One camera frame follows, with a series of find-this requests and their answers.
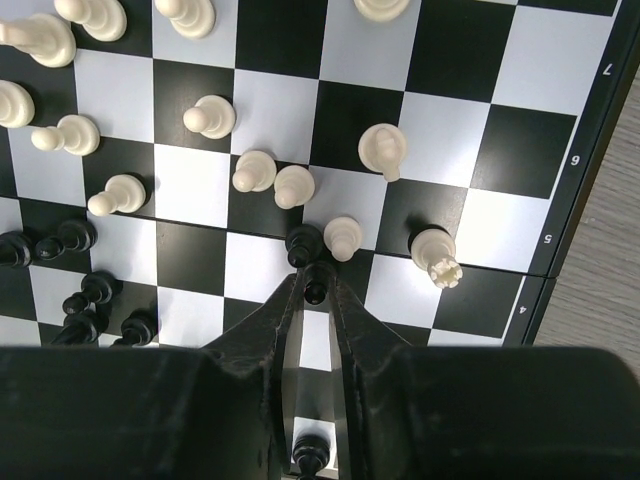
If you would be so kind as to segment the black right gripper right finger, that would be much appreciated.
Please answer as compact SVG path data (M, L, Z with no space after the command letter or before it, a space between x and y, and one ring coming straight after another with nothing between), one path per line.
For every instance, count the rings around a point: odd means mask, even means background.
M329 287L343 479L635 479L639 384L589 347L418 347Z

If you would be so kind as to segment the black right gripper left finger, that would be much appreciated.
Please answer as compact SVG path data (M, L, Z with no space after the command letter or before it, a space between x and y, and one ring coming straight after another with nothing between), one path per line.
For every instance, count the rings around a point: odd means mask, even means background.
M5 479L278 479L290 468L282 391L302 286L287 276L193 348L5 347Z

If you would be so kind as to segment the black pawn piece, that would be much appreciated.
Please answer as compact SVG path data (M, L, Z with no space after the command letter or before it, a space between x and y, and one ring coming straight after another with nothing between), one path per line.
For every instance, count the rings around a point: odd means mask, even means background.
M310 305L319 305L329 291L331 279L335 277L335 268L325 262L317 261L304 270L304 299Z

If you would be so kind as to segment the black and white chessboard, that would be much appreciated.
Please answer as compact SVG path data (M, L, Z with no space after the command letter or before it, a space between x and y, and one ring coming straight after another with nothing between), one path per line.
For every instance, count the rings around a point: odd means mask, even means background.
M1 133L1 227L52 235L88 219L114 175L146 204L94 217L96 245L1 272L1 342L35 347L63 326L82 277L120 282L96 346L136 309L153 347L202 346L291 272L286 234L348 216L361 248L340 273L365 307L421 346L522 341L560 268L559 246L596 137L639 44L635 1L413 1L375 23L350 1L218 1L203 39L150 1L125 34L73 25L75 60L47 68L6 46L30 126ZM400 178L360 161L387 123L406 136ZM440 289L411 259L426 229L455 241L463 277Z

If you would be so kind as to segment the black king piece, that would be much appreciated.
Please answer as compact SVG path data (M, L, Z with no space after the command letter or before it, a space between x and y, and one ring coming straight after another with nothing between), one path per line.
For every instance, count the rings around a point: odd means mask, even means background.
M292 457L300 470L298 480L316 480L317 473L329 463L330 444L320 435L302 435L295 442Z

